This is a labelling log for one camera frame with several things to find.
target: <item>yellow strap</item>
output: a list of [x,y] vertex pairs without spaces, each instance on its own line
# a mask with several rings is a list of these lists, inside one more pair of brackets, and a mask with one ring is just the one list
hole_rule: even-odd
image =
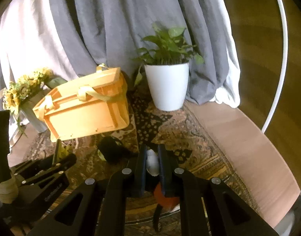
[[45,111],[46,109],[53,109],[55,106],[52,101],[51,96],[45,96],[45,100],[39,106],[37,118],[41,121],[44,121]]
[[[107,68],[107,67],[105,66],[105,64],[100,64],[96,68],[97,72],[100,71],[102,68]],[[123,86],[122,86],[122,93],[120,93],[114,97],[109,97],[109,96],[104,96],[102,94],[99,94],[91,86],[85,85],[85,86],[79,87],[77,97],[80,101],[86,101],[86,98],[87,98],[86,96],[88,94],[88,95],[93,96],[94,98],[97,98],[104,102],[117,102],[118,100],[123,99],[126,96],[126,92],[127,92],[126,84],[123,84]],[[44,121],[46,109],[53,109],[53,108],[55,108],[55,106],[53,104],[52,97],[45,96],[45,100],[39,106],[37,118],[41,121]]]
[[123,84],[122,85],[122,93],[119,93],[118,95],[113,96],[113,97],[109,97],[109,96],[104,96],[102,94],[99,94],[91,86],[85,85],[85,86],[79,87],[79,92],[77,94],[77,97],[80,101],[86,101],[87,94],[88,94],[88,95],[93,96],[94,98],[97,98],[104,102],[116,102],[119,99],[122,99],[123,97],[126,96],[126,91],[127,91],[127,85]]
[[106,67],[106,65],[104,63],[102,63],[96,67],[96,73],[98,73],[99,71],[102,71],[102,68],[109,69],[108,67]]

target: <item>yellow flower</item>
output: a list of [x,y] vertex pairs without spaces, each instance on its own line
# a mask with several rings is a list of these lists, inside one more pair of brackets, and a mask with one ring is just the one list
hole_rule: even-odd
[[3,109],[18,115],[21,102],[37,93],[42,84],[52,75],[53,71],[44,67],[19,77],[17,83],[11,81],[9,89],[3,92]]
[[18,79],[18,82],[23,84],[23,83],[27,82],[28,79],[29,79],[28,75],[23,75]]

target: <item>white object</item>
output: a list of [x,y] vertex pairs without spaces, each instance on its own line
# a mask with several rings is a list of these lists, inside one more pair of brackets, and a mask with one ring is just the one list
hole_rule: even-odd
[[168,112],[180,109],[187,93],[189,64],[145,65],[145,71],[155,106]]
[[158,156],[152,149],[147,150],[146,169],[152,176],[159,175]]
[[232,108],[237,108],[240,105],[239,80],[241,71],[236,53],[236,44],[232,37],[230,18],[225,2],[224,0],[217,1],[223,20],[229,72],[224,84],[216,90],[215,96],[210,102],[216,101],[217,104],[225,103]]
[[280,10],[280,16],[281,16],[281,23],[282,23],[282,32],[283,32],[283,51],[282,51],[282,63],[281,63],[281,71],[280,71],[280,77],[279,82],[276,90],[276,94],[273,100],[273,103],[271,105],[270,111],[268,113],[268,116],[266,118],[266,121],[264,123],[264,126],[262,128],[262,132],[265,133],[278,104],[282,87],[284,85],[285,75],[286,75],[286,69],[287,69],[287,61],[288,61],[288,26],[287,26],[287,17],[286,12],[284,8],[284,4],[282,0],[277,0],[279,10]]
[[176,205],[176,206],[174,207],[174,209],[170,211],[170,213],[176,212],[176,211],[178,211],[178,210],[180,210],[180,204]]
[[279,236],[289,236],[291,229],[295,224],[295,215],[294,212],[288,212],[280,223],[274,228],[274,230],[279,234]]

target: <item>yellow plastic basket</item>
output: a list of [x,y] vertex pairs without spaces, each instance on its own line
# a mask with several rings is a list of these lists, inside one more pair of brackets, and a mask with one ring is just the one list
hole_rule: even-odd
[[127,84],[120,67],[87,75],[51,90],[33,108],[51,141],[119,130],[129,125]]

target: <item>wooden floor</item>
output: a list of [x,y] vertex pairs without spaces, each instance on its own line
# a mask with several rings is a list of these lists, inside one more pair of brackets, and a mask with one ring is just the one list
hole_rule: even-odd
[[[266,135],[301,188],[301,12],[283,0],[289,54],[280,102]],[[240,109],[261,128],[270,110],[281,69],[283,37],[277,0],[225,0],[241,67]]]
[[187,102],[243,180],[264,220],[275,227],[300,194],[289,167],[260,129],[239,109]]

